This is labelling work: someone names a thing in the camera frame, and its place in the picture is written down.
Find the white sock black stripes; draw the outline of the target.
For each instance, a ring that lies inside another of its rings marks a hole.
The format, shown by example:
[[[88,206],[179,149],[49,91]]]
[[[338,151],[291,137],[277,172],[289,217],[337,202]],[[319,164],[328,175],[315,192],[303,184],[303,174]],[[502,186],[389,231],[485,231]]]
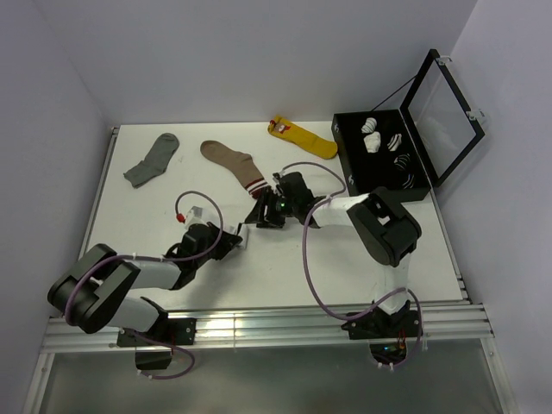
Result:
[[[241,241],[235,246],[238,249],[245,250],[248,245],[249,227],[247,224],[238,223],[234,229],[234,235],[241,238]]]

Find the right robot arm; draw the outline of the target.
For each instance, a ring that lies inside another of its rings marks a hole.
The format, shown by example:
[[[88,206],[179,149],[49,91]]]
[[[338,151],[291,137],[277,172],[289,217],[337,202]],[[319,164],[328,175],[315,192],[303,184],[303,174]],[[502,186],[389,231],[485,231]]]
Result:
[[[353,321],[354,317],[337,315],[316,292],[307,259],[307,236],[309,229],[328,226],[354,229],[369,256],[383,270],[375,286],[376,301],[357,318],[378,310],[373,315],[375,330],[383,336],[394,335],[404,322],[400,312],[408,310],[408,268],[422,236],[417,220],[385,187],[341,198],[338,192],[315,196],[299,172],[276,173],[274,179],[276,188],[260,192],[245,223],[258,228],[281,229],[286,218],[297,219],[303,225],[301,253],[310,292],[324,312],[343,321]]]

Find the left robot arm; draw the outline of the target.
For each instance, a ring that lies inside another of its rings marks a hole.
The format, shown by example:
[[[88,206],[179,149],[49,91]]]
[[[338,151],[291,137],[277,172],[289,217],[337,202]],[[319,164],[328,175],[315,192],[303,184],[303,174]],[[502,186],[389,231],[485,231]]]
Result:
[[[52,285],[47,301],[87,334],[119,327],[136,331],[148,344],[158,344],[168,333],[167,311],[149,298],[131,298],[129,292],[180,290],[208,260],[222,260],[243,243],[241,225],[221,231],[213,223],[189,226],[181,242],[159,260],[123,259],[98,243]]]

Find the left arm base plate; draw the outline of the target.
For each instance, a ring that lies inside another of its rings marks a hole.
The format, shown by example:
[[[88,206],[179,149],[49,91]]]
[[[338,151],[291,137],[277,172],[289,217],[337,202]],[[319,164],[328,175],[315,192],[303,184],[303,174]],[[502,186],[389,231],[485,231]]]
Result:
[[[120,348],[192,345],[195,342],[197,321],[192,317],[168,318],[146,333],[124,329],[118,334],[116,345]]]

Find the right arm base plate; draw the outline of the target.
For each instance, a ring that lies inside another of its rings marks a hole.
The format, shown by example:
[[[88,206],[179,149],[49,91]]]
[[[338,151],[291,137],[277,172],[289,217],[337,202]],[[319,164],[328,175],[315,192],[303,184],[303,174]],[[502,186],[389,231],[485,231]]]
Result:
[[[416,338],[420,328],[419,316],[414,310],[387,315],[376,309],[341,325],[341,330],[348,333],[350,340]]]

